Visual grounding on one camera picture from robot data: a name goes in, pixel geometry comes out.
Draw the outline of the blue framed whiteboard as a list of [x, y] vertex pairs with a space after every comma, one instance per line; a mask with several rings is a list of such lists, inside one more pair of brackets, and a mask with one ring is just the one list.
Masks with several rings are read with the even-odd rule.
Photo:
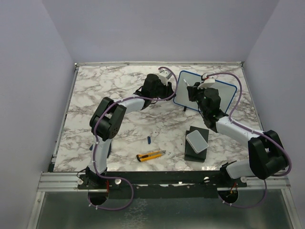
[[[193, 86], [196, 82], [201, 81], [199, 74], [181, 71], [178, 78], [178, 89], [173, 102], [182, 107], [187, 107], [188, 109], [197, 110], [197, 103], [189, 101], [187, 86], [183, 80], [186, 80], [190, 86]], [[221, 98], [220, 109], [223, 112], [227, 112], [231, 102], [233, 101], [235, 94], [237, 92], [237, 87], [233, 84], [226, 83], [223, 81], [215, 80], [212, 88], [218, 89], [219, 96]]]

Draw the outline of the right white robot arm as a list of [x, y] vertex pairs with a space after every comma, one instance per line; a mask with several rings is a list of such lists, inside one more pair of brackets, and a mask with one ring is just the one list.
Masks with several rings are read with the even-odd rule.
[[258, 131], [233, 120], [220, 109], [221, 98], [214, 88], [200, 88], [200, 83], [187, 86], [189, 101], [197, 103], [204, 124], [210, 130], [228, 136], [248, 149], [248, 159], [222, 166], [220, 183], [229, 187], [237, 178], [257, 177], [264, 180], [276, 176], [291, 161], [275, 131]]

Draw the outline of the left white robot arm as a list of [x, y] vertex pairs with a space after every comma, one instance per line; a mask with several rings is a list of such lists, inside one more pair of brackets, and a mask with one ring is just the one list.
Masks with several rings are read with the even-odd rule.
[[112, 139], [118, 134], [123, 118], [131, 112], [147, 108], [153, 101], [169, 101], [175, 97], [176, 90], [169, 81], [175, 74], [161, 70], [158, 74], [146, 76], [143, 86], [130, 97], [113, 100], [105, 97], [90, 119], [91, 132], [95, 137], [92, 145], [91, 162], [85, 169], [85, 175], [94, 188], [105, 184], [107, 159], [112, 147]]

